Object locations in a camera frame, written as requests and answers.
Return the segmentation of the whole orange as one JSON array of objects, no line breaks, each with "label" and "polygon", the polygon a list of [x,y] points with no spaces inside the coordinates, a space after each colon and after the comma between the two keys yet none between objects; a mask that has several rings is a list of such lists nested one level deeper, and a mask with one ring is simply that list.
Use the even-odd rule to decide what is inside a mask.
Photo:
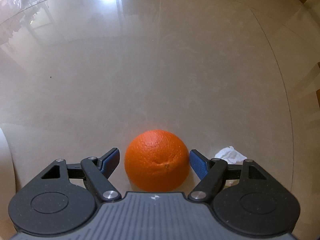
[{"label": "whole orange", "polygon": [[186,180],[190,172],[189,152],[173,133],[150,130],[130,142],[124,167],[129,180],[141,190],[168,192]]}]

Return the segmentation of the white round trash bin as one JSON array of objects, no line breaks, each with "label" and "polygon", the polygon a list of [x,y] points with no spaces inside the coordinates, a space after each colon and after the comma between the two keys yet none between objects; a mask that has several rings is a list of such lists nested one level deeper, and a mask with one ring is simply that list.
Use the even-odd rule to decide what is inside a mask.
[{"label": "white round trash bin", "polygon": [[15,172],[10,153],[9,144],[1,130],[1,159],[0,159],[0,179],[1,179],[1,231],[6,230],[10,219],[8,206],[10,200],[16,193]]}]

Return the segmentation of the crumpled white tissue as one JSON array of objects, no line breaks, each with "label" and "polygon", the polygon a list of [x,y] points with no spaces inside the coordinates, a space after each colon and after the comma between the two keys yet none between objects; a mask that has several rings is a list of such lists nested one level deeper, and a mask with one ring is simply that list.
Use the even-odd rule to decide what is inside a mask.
[{"label": "crumpled white tissue", "polygon": [[[214,158],[222,159],[226,161],[228,164],[234,164],[234,165],[241,165],[243,161],[247,159],[246,156],[242,155],[240,152],[235,150],[233,146],[225,147],[219,150],[219,152],[217,152]],[[238,182],[239,182],[239,179],[227,179],[225,187],[223,189],[234,186]]]}]

